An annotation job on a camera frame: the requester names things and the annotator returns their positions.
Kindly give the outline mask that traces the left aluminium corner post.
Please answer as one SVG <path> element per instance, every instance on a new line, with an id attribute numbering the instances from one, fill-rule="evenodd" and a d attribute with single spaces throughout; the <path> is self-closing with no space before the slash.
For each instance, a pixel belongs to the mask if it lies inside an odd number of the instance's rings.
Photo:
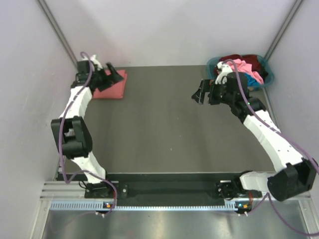
<path id="1" fill-rule="evenodd" d="M 53 29 L 58 41 L 61 43 L 68 58 L 70 59 L 74 67 L 76 67 L 77 58 L 73 50 L 71 49 L 71 46 L 68 43 L 63 31 L 61 30 L 56 18 L 54 17 L 49 5 L 45 0 L 35 0 L 35 2 L 38 4 L 40 10 L 43 12 L 45 18 L 47 19 L 49 25 Z"/>

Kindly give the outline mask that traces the aluminium corner post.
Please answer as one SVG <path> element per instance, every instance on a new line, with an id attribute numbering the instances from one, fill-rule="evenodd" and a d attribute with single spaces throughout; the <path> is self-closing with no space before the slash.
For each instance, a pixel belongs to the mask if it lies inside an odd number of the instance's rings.
<path id="1" fill-rule="evenodd" d="M 68 43 L 63 31 L 61 30 L 56 18 L 54 17 L 49 5 L 45 0 L 35 0 L 35 2 L 38 4 L 40 10 L 43 12 L 45 18 L 47 19 L 49 25 L 53 29 L 58 41 L 61 43 L 68 58 L 70 59 L 74 67 L 76 67 L 77 58 L 73 50 L 71 49 L 71 46 Z"/>
<path id="2" fill-rule="evenodd" d="M 279 30 L 277 31 L 270 47 L 268 48 L 264 58 L 268 61 L 274 54 L 276 48 L 278 47 L 281 39 L 284 37 L 286 31 L 288 30 L 289 26 L 293 22 L 294 18 L 297 16 L 300 8 L 305 3 L 305 0 L 295 0 L 293 2 L 292 7 L 290 8 L 287 16 L 284 18 L 283 23 L 281 24 Z"/>

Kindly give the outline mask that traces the right aluminium corner post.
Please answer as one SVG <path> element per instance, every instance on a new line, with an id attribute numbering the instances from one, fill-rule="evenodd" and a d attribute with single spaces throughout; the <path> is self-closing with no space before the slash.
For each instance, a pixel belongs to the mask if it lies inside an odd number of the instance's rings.
<path id="1" fill-rule="evenodd" d="M 295 0 L 293 2 L 292 7 L 290 8 L 287 16 L 284 18 L 283 23 L 281 24 L 279 30 L 277 31 L 270 47 L 268 48 L 264 58 L 268 61 L 274 54 L 276 48 L 278 47 L 281 39 L 284 37 L 286 31 L 288 30 L 289 26 L 293 22 L 294 18 L 297 16 L 300 8 L 305 3 L 305 0 Z"/>

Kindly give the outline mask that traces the teal plastic laundry basket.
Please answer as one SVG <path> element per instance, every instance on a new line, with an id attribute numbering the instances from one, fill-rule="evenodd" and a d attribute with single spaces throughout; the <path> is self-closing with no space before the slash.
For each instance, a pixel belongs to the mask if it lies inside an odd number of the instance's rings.
<path id="1" fill-rule="evenodd" d="M 248 88 L 250 91 L 261 90 L 274 81 L 274 74 L 266 59 L 255 54 L 232 54 L 224 57 L 215 57 L 206 64 L 206 73 L 209 79 L 216 79 L 219 75 L 217 64 L 227 59 L 232 59 L 239 72 L 244 73 L 248 78 Z"/>

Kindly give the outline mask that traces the blue t shirt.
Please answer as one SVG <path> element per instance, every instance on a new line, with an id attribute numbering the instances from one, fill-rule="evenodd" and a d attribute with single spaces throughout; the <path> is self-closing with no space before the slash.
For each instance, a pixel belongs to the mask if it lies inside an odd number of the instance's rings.
<path id="1" fill-rule="evenodd" d="M 245 76 L 247 77 L 247 85 L 249 87 L 259 86 L 259 82 L 257 82 L 256 79 L 254 77 L 252 77 L 250 74 L 245 73 Z"/>

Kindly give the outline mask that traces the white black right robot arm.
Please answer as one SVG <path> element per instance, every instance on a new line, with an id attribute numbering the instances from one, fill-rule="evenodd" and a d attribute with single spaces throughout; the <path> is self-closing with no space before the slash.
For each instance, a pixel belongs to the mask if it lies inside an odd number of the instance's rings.
<path id="1" fill-rule="evenodd" d="M 198 104 L 208 99 L 210 105 L 226 104 L 241 123 L 256 137 L 269 156 L 274 173 L 244 171 L 230 182 L 231 197 L 244 197 L 250 191 L 271 194 L 277 201 L 284 201 L 313 187 L 316 164 L 300 154 L 291 143 L 280 135 L 262 101 L 250 95 L 247 77 L 234 72 L 223 77 L 225 83 L 203 79 L 191 96 Z"/>

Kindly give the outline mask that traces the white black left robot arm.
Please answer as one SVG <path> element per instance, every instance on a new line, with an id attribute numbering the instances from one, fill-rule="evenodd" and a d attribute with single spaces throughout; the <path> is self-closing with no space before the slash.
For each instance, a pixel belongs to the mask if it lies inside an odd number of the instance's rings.
<path id="1" fill-rule="evenodd" d="M 83 185 L 87 196 L 106 198 L 112 194 L 113 185 L 106 181 L 107 172 L 93 153 L 93 139 L 84 116 L 92 99 L 122 99 L 127 73 L 117 71 L 110 62 L 103 67 L 96 55 L 82 57 L 77 62 L 77 70 L 65 110 L 51 121 L 51 130 L 60 165 L 64 165 L 65 159 L 77 164 L 88 179 Z"/>

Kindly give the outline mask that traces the light pink t shirt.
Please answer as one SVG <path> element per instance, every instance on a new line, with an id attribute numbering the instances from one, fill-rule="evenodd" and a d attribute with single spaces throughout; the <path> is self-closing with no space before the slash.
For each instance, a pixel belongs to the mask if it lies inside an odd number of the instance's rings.
<path id="1" fill-rule="evenodd" d="M 257 82 L 259 82 L 259 85 L 262 85 L 264 83 L 263 79 L 258 74 L 258 72 L 252 70 L 252 64 L 249 64 L 245 60 L 240 60 L 240 59 L 235 59 L 233 61 L 236 65 L 239 73 L 250 74 L 252 77 L 254 77 L 256 79 Z"/>

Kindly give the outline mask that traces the dark red t shirt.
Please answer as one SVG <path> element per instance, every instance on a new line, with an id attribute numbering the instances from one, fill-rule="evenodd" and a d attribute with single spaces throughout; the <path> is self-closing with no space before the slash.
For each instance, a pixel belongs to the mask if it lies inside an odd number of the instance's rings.
<path id="1" fill-rule="evenodd" d="M 241 55 L 238 55 L 238 54 L 233 54 L 233 55 L 229 55 L 229 56 L 224 56 L 220 59 L 218 59 L 217 63 L 218 62 L 223 62 L 227 59 L 232 59 L 232 60 L 235 60 L 235 59 L 240 59 L 240 60 L 245 60 L 247 63 L 249 64 L 252 64 L 252 70 L 253 71 L 258 71 L 262 68 L 262 65 L 260 64 L 260 62 L 258 61 L 258 58 L 256 55 L 244 55 L 244 56 L 241 56 Z"/>

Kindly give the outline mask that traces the coral red t shirt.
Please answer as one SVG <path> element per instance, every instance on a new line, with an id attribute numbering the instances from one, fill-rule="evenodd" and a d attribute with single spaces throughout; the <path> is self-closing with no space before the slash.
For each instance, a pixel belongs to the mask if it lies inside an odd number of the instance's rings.
<path id="1" fill-rule="evenodd" d="M 124 97 L 128 74 L 126 73 L 126 70 L 119 70 L 118 73 L 124 79 L 103 91 L 96 89 L 93 93 L 94 99 L 122 99 Z"/>

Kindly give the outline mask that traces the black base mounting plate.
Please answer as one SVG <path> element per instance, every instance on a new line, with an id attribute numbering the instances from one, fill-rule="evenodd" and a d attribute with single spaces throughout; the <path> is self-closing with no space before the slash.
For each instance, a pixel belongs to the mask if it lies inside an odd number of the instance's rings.
<path id="1" fill-rule="evenodd" d="M 133 196 L 119 198 L 122 207 L 183 207 L 223 206 L 235 198 L 254 199 L 253 193 L 242 191 L 234 185 L 237 173 L 126 173 L 108 174 L 112 182 L 91 184 L 80 182 L 87 193 L 85 198 L 112 199 L 118 186 L 128 186 Z"/>

